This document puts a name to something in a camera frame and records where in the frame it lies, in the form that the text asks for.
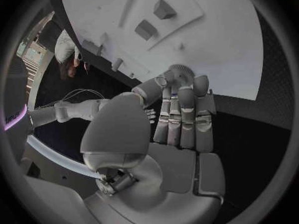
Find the wire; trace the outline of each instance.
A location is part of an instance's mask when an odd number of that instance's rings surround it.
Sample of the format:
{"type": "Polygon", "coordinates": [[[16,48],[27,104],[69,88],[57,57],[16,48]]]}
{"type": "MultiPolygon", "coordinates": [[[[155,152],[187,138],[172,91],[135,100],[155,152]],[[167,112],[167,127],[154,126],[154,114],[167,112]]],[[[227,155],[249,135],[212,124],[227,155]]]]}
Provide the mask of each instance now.
{"type": "Polygon", "coordinates": [[[80,94],[80,93],[82,93],[82,92],[90,92],[90,93],[93,93],[93,94],[99,96],[99,97],[102,98],[102,99],[105,98],[100,92],[95,91],[95,90],[75,89],[75,90],[73,90],[73,91],[67,93],[61,100],[51,102],[51,103],[46,104],[46,105],[44,105],[44,106],[40,106],[40,107],[38,107],[37,109],[41,109],[41,108],[45,108],[45,107],[49,107],[49,106],[52,106],[52,105],[54,105],[54,104],[56,104],[56,103],[58,103],[58,102],[69,100],[70,98],[72,98],[72,97],[74,97],[74,96],[76,96],[76,95],[78,95],[78,94],[80,94]]]}

